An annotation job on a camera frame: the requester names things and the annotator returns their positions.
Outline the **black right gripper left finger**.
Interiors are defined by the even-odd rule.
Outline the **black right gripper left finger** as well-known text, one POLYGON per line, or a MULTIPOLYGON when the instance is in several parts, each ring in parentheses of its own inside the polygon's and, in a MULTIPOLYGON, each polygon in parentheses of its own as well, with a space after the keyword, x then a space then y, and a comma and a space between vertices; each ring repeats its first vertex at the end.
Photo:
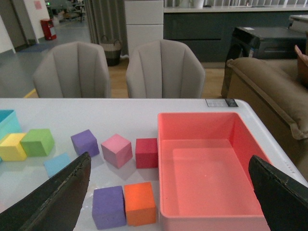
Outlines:
POLYGON ((72 231, 88 190, 91 157, 85 152, 3 211, 2 231, 72 231))

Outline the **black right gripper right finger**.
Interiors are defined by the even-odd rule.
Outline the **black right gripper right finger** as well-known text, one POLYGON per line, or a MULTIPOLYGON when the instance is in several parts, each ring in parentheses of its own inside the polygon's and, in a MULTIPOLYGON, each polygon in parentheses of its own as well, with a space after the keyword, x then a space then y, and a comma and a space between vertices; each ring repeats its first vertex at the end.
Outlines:
POLYGON ((254 193, 272 231, 308 229, 308 188, 257 155, 248 165, 254 193))

